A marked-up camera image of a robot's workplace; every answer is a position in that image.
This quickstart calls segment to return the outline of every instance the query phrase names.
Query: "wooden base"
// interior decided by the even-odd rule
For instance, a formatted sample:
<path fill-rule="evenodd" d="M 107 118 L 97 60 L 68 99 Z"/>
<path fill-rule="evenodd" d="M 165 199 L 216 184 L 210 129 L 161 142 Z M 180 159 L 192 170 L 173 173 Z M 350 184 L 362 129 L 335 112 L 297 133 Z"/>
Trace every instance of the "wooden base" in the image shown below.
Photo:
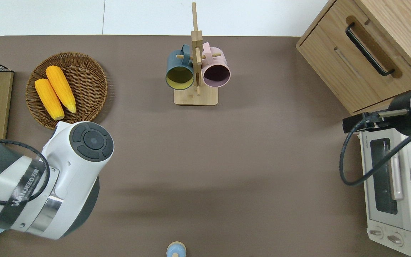
<path fill-rule="evenodd" d="M 218 88 L 201 86 L 199 96 L 196 86 L 191 86 L 185 90 L 174 90 L 174 103 L 177 105 L 216 105 L 218 104 Z"/>

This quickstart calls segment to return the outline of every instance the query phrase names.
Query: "pink mug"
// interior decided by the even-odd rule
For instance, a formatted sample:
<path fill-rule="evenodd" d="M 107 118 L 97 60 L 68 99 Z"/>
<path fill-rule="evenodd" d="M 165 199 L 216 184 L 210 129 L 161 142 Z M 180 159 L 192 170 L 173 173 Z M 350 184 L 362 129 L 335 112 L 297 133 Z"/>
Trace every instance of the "pink mug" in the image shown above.
<path fill-rule="evenodd" d="M 205 56 L 201 66 L 202 81 L 211 87 L 225 86 L 230 79 L 230 70 L 223 51 L 210 47 L 209 42 L 202 44 L 202 47 L 204 48 L 202 55 Z"/>

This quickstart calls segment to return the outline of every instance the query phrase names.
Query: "small blue figurine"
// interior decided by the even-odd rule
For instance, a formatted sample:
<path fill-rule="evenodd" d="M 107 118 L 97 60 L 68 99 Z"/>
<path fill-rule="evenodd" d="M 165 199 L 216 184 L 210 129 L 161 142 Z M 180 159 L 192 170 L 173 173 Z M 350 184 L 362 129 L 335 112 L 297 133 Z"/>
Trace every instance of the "small blue figurine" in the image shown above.
<path fill-rule="evenodd" d="M 186 257 L 186 247 L 179 241 L 172 242 L 166 251 L 166 257 Z"/>

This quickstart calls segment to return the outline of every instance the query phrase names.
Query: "white wall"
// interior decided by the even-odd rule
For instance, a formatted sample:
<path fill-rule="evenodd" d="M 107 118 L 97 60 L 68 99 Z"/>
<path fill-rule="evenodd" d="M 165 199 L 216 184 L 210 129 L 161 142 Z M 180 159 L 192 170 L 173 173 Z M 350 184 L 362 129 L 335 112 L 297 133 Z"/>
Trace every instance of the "white wall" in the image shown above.
<path fill-rule="evenodd" d="M 186 0 L 0 0 L 0 35 L 190 35 Z M 327 0 L 196 0 L 209 36 L 301 36 Z"/>

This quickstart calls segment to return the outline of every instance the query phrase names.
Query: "oven window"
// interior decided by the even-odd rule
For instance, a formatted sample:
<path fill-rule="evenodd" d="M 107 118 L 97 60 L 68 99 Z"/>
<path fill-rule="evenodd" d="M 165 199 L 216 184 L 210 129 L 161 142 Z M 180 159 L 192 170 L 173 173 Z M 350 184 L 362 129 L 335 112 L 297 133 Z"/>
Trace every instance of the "oven window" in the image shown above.
<path fill-rule="evenodd" d="M 370 141 L 370 152 L 372 155 L 372 166 L 391 150 L 390 139 L 381 138 Z M 390 162 L 383 165 L 373 175 L 374 177 L 374 190 L 375 190 L 375 205 L 377 210 L 389 214 L 397 214 L 397 202 L 391 197 L 390 188 Z"/>

